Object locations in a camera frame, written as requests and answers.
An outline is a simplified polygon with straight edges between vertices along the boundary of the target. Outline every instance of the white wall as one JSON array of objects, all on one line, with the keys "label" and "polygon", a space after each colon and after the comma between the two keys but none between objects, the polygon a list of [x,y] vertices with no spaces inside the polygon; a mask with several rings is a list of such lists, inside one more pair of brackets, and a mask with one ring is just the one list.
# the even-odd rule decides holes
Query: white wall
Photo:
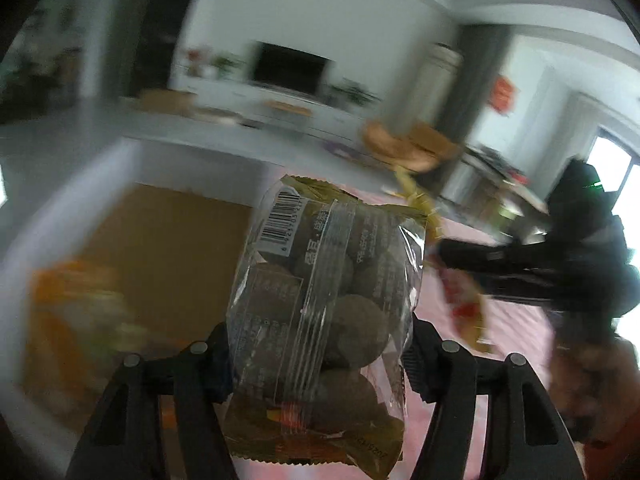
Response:
[{"label": "white wall", "polygon": [[427,0],[193,0],[179,46],[210,45],[250,62],[264,41],[326,57],[331,81],[363,83],[392,116],[430,44],[450,43],[456,29]]},{"label": "white wall", "polygon": [[516,88],[513,108],[501,115],[486,105],[469,136],[469,143],[493,148],[510,160],[520,126],[526,118],[545,69],[543,57],[529,48],[521,37],[517,37],[500,70],[500,74],[508,78]]},{"label": "white wall", "polygon": [[556,132],[532,175],[531,189],[545,197],[572,156],[587,157],[600,127],[640,153],[640,126],[581,92],[573,92]]},{"label": "white wall", "polygon": [[516,87],[513,109],[501,115],[487,105],[469,142],[497,150],[531,176],[556,132],[570,89],[522,36],[514,40],[500,73]]},{"label": "white wall", "polygon": [[571,89],[552,67],[546,67],[511,147],[511,163],[531,176],[558,127]]},{"label": "white wall", "polygon": [[[38,34],[20,31],[2,60],[0,79],[16,67],[16,53],[25,42],[33,45],[31,55],[41,73],[52,72],[55,57],[64,49],[80,47],[79,95],[118,94],[128,79],[123,67],[130,70],[146,1],[40,0],[36,8],[46,12],[42,30]],[[71,26],[61,31],[60,15],[68,6],[75,6],[77,12]]]}]

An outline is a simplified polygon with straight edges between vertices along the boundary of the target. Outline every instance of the pink tablecloth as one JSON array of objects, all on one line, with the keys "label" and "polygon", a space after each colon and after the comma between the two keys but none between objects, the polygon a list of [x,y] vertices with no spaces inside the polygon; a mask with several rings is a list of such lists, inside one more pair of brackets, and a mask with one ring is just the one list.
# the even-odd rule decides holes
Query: pink tablecloth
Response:
[{"label": "pink tablecloth", "polygon": [[[394,202],[388,196],[364,194],[348,189],[368,203]],[[491,244],[493,240],[487,234],[457,222],[444,219],[443,231],[447,238],[458,238]],[[450,322],[448,307],[444,302],[442,289],[437,277],[426,270],[422,277],[420,299],[416,308],[420,319],[431,321],[443,339],[458,339]],[[527,357],[543,384],[547,384],[546,361],[550,349],[552,331],[542,311],[535,306],[487,300],[486,318],[488,338],[495,346],[492,355],[503,360],[511,352],[519,352]],[[424,437],[426,435],[433,405],[427,405],[408,387],[406,391],[406,430],[402,461],[396,464],[390,479],[407,480],[411,477]],[[465,479],[478,477],[484,449],[486,429],[486,398],[478,397],[476,403],[476,423],[466,464]],[[265,464],[249,460],[235,460],[239,477],[244,480],[364,480],[367,476],[353,466],[342,464],[324,464],[316,466],[289,466]]]}]

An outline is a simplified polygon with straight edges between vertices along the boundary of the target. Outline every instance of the brown round snack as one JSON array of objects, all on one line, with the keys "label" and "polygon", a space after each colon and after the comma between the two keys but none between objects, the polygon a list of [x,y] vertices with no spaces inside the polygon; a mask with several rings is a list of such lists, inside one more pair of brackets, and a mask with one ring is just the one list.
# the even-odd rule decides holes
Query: brown round snack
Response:
[{"label": "brown round snack", "polygon": [[355,266],[366,265],[385,250],[387,217],[373,206],[360,206],[351,225],[347,254]]},{"label": "brown round snack", "polygon": [[256,399],[236,392],[231,397],[228,410],[220,417],[222,430],[227,438],[245,439],[251,442],[276,440],[282,436],[279,422],[269,420],[267,410],[273,408],[266,400]]},{"label": "brown round snack", "polygon": [[[303,278],[305,283],[311,278],[311,272],[314,266],[308,264],[305,261],[305,255],[299,257],[296,261],[295,266],[293,267],[293,274],[299,278]],[[353,264],[351,263],[350,257],[346,254],[344,255],[344,263],[342,264],[342,275],[340,276],[340,286],[339,291],[345,292],[351,286],[351,280],[353,279]]]},{"label": "brown round snack", "polygon": [[334,306],[324,364],[362,368],[375,361],[388,343],[388,322],[373,301],[348,294]]},{"label": "brown round snack", "polygon": [[311,427],[321,433],[367,424],[378,414],[372,384],[357,370],[326,370],[320,374],[311,410]]},{"label": "brown round snack", "polygon": [[394,225],[392,241],[386,252],[399,264],[409,266],[413,262],[416,266],[421,265],[424,237],[424,225],[421,226],[412,218],[405,218]]},{"label": "brown round snack", "polygon": [[351,291],[370,299],[388,314],[393,332],[393,326],[415,301],[418,282],[418,273],[408,263],[401,265],[389,253],[384,253],[369,266],[356,269]]},{"label": "brown round snack", "polygon": [[270,263],[255,264],[249,270],[247,286],[241,301],[246,301],[248,314],[297,325],[303,301],[301,282],[287,269]]},{"label": "brown round snack", "polygon": [[293,359],[294,333],[280,342],[275,337],[264,338],[248,352],[241,362],[235,362],[242,377],[239,388],[250,387],[252,394],[261,392],[261,399],[278,405],[283,400],[289,365]]}]

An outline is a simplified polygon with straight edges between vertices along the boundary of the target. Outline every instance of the cardboard box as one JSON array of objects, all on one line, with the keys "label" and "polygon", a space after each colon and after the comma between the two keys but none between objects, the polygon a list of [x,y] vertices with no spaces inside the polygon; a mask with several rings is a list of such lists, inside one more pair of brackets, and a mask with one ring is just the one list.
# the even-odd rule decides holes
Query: cardboard box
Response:
[{"label": "cardboard box", "polygon": [[113,269],[136,320],[185,346],[224,321],[251,208],[137,185],[79,258]]},{"label": "cardboard box", "polygon": [[433,153],[438,160],[449,160],[460,152],[460,147],[427,123],[417,122],[408,138],[414,144]]},{"label": "cardboard box", "polygon": [[188,116],[196,94],[162,88],[145,88],[140,92],[138,108],[145,112]]}]

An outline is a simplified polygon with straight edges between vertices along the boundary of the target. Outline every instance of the clear plastic bag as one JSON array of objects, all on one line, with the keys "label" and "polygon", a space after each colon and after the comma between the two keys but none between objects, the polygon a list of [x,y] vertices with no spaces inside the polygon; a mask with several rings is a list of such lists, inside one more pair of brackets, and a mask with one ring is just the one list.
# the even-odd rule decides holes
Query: clear plastic bag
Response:
[{"label": "clear plastic bag", "polygon": [[424,238],[418,210],[366,205],[325,182],[286,176],[267,193],[227,313],[233,454],[388,476]]}]

